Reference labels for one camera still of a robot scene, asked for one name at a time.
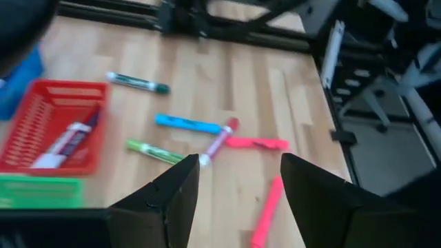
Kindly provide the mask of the green plastic basket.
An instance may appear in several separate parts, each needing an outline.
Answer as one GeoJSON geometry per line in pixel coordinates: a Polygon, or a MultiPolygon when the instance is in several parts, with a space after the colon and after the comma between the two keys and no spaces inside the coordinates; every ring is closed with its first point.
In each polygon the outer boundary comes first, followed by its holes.
{"type": "Polygon", "coordinates": [[[80,208],[83,190],[77,178],[0,175],[0,208],[80,208]]]}

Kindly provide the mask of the black Expo marker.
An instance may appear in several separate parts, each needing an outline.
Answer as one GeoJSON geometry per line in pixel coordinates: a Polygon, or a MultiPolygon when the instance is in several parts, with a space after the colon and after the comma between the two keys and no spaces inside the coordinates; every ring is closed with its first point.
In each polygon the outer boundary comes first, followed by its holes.
{"type": "Polygon", "coordinates": [[[142,90],[148,90],[151,92],[156,92],[158,94],[170,93],[170,87],[166,84],[138,79],[132,76],[127,76],[116,72],[107,72],[106,77],[112,83],[135,87],[142,90]]]}

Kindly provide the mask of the blue highlighter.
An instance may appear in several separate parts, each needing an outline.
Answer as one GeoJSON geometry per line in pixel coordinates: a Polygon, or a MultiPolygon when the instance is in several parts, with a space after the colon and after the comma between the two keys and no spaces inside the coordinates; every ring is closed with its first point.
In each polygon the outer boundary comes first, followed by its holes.
{"type": "Polygon", "coordinates": [[[178,129],[205,132],[209,134],[218,134],[221,132],[221,126],[218,124],[195,121],[167,114],[157,114],[154,120],[157,125],[175,127],[178,129]]]}

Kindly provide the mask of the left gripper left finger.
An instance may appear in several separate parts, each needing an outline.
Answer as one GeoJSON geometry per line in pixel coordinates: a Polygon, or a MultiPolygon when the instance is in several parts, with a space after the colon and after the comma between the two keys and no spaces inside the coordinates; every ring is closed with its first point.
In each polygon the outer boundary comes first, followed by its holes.
{"type": "Polygon", "coordinates": [[[112,248],[187,248],[198,199],[191,154],[109,207],[112,248]]]}

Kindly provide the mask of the magenta Expo marker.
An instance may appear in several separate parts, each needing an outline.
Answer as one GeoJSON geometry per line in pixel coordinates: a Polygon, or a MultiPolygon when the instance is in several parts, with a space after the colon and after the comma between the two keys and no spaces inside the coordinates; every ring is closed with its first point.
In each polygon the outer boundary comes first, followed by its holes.
{"type": "Polygon", "coordinates": [[[237,118],[229,118],[227,123],[221,127],[218,136],[210,143],[204,153],[199,155],[199,165],[207,167],[222,147],[224,142],[233,134],[239,126],[237,118]]]}

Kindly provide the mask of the blue-violet thin Expo marker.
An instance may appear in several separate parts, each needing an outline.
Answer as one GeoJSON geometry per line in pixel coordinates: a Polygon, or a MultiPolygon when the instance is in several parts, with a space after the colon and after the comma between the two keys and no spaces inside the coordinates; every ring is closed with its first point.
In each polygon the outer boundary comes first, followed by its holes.
{"type": "Polygon", "coordinates": [[[71,124],[67,133],[67,140],[60,150],[60,154],[69,156],[89,135],[89,133],[96,127],[100,110],[95,111],[89,115],[84,122],[75,122],[71,124]]]}

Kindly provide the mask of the green Expo marker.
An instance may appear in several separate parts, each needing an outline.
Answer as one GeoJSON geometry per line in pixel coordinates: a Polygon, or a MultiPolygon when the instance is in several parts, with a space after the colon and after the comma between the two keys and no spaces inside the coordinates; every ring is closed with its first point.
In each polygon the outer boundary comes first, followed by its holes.
{"type": "Polygon", "coordinates": [[[151,156],[171,165],[175,165],[183,159],[183,155],[181,154],[177,154],[166,149],[143,143],[134,139],[127,139],[125,145],[126,148],[130,150],[139,152],[147,156],[151,156]]]}

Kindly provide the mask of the office chair base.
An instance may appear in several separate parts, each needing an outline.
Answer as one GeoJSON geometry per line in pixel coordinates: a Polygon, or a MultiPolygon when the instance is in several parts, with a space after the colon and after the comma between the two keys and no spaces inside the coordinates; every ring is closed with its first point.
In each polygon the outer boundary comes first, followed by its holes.
{"type": "Polygon", "coordinates": [[[412,125],[413,121],[408,116],[387,115],[378,100],[378,96],[383,95],[384,91],[382,90],[374,91],[370,88],[367,88],[361,91],[358,95],[353,96],[345,104],[342,104],[340,109],[338,110],[338,115],[339,117],[349,116],[368,120],[378,119],[379,124],[375,126],[375,129],[382,134],[387,133],[392,123],[412,125]],[[365,104],[369,107],[369,109],[371,110],[370,112],[352,109],[353,105],[361,100],[363,100],[365,104]]]}

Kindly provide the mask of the pink Sharpie highlighter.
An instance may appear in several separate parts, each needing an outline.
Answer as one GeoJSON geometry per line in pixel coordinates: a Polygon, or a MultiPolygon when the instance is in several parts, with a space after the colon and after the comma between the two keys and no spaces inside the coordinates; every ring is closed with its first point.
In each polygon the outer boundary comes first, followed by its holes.
{"type": "Polygon", "coordinates": [[[272,150],[289,149],[289,142],[280,139],[251,138],[241,136],[230,136],[225,141],[226,145],[235,148],[262,148],[272,150]]]}
{"type": "Polygon", "coordinates": [[[276,176],[272,181],[267,200],[265,201],[260,218],[252,234],[250,248],[264,248],[274,214],[283,192],[283,188],[284,186],[282,178],[280,176],[276,176]]]}

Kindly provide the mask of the red plastic basket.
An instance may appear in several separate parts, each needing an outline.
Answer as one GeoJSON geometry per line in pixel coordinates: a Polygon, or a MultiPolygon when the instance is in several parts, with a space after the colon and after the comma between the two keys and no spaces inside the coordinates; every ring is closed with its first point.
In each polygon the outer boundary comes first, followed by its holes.
{"type": "Polygon", "coordinates": [[[92,174],[100,161],[110,103],[109,83],[87,81],[35,81],[20,103],[0,149],[0,173],[33,176],[92,174]],[[55,144],[68,126],[95,121],[82,140],[56,168],[32,166],[55,144]]]}

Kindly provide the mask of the black table edge clamp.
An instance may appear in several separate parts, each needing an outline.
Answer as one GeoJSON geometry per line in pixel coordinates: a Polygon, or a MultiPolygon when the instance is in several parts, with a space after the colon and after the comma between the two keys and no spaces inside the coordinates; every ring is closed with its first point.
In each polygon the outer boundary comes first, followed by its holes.
{"type": "Polygon", "coordinates": [[[338,141],[343,145],[355,145],[358,141],[353,132],[348,132],[345,130],[332,130],[330,131],[331,139],[333,141],[338,141]]]}

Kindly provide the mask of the silver frame bracket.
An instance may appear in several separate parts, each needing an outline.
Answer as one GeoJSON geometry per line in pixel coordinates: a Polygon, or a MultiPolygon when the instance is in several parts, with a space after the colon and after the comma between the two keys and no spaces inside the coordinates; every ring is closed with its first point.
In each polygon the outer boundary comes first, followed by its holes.
{"type": "Polygon", "coordinates": [[[331,29],[329,34],[320,74],[322,86],[327,89],[331,88],[344,32],[345,23],[343,21],[336,20],[334,27],[331,29]]]}

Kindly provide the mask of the red thin Expo marker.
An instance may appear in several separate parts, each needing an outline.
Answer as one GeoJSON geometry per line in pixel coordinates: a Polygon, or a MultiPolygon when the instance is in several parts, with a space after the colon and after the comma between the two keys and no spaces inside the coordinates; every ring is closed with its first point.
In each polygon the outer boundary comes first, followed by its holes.
{"type": "Polygon", "coordinates": [[[32,164],[32,169],[56,169],[65,162],[68,156],[61,155],[59,152],[63,147],[63,144],[67,140],[68,129],[58,137],[58,139],[50,146],[50,148],[43,154],[41,154],[32,164]]]}

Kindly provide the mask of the blue plastic basket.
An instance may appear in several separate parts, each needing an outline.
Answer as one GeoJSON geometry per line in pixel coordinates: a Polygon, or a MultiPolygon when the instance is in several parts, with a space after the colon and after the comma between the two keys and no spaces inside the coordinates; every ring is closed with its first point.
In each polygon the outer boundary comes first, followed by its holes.
{"type": "Polygon", "coordinates": [[[0,121],[10,120],[27,87],[44,72],[39,46],[27,55],[7,76],[0,78],[0,121]]]}

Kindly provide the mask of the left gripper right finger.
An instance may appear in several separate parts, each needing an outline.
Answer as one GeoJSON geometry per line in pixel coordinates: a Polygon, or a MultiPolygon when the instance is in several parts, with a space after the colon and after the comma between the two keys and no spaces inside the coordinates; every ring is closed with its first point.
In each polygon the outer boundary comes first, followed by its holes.
{"type": "Polygon", "coordinates": [[[306,248],[407,248],[407,209],[285,153],[280,173],[306,248]]]}

